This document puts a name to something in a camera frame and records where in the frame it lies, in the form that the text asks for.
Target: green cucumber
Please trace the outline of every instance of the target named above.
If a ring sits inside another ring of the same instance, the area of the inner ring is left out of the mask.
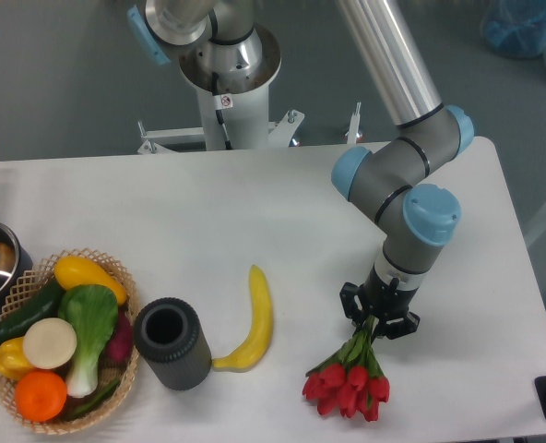
[[[25,305],[0,322],[0,345],[22,337],[34,323],[54,317],[65,290],[52,277]]]

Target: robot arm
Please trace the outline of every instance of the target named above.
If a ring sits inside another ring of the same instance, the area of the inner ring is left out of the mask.
[[[255,26],[254,0],[140,0],[136,10],[170,56],[207,40],[223,45],[243,41]]]
[[[365,283],[346,283],[341,301],[358,324],[379,319],[374,337],[397,338],[418,327],[409,302],[461,216],[451,193],[418,183],[455,159],[474,129],[461,109],[442,105],[394,0],[337,5],[400,132],[376,154],[348,150],[333,168],[337,190],[387,234]]]
[[[337,5],[400,132],[376,154],[362,147],[348,150],[333,168],[337,190],[387,234],[365,283],[346,283],[341,301],[359,325],[370,315],[379,319],[374,337],[396,338],[416,330],[419,318],[409,312],[410,300],[461,216],[451,193],[419,182],[455,159],[474,129],[459,108],[443,106],[395,0],[337,0]],[[162,46],[189,51],[205,42],[196,49],[199,58],[181,57],[185,76],[200,89],[246,92],[267,84],[279,69],[279,56],[269,57],[271,66],[262,63],[262,54],[278,48],[276,43],[266,48],[254,32],[254,0],[147,0],[143,11]],[[212,78],[219,84],[210,86]],[[243,112],[239,134],[255,127],[248,114],[254,113]],[[261,120],[266,136],[268,117]]]

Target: black cylinder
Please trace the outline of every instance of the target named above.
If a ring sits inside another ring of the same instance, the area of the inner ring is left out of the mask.
[[[134,323],[134,344],[169,389],[194,388],[211,369],[211,352],[199,317],[177,298],[161,298],[141,310]]]

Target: toy banana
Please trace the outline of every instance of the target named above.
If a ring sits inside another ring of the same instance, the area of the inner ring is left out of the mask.
[[[253,265],[248,274],[248,285],[253,304],[251,329],[232,353],[214,358],[212,365],[218,371],[244,372],[251,369],[265,355],[273,335],[273,306],[265,273]]]

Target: metal bracket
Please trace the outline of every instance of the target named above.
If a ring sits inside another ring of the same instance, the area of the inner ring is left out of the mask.
[[[295,131],[300,126],[305,115],[293,109],[289,110],[283,119],[276,122],[269,122],[270,148],[287,148],[288,146],[299,146],[295,141]],[[187,127],[183,129],[166,129],[160,131],[146,131],[142,121],[137,122],[142,138],[142,145],[137,150],[139,154],[161,154],[174,153],[176,150],[169,150],[161,145],[182,145],[188,143],[201,143],[205,141],[203,127]]]
[[[304,117],[303,113],[290,109],[273,130],[269,132],[269,147],[274,149],[296,146],[296,144],[292,145],[291,142]]]

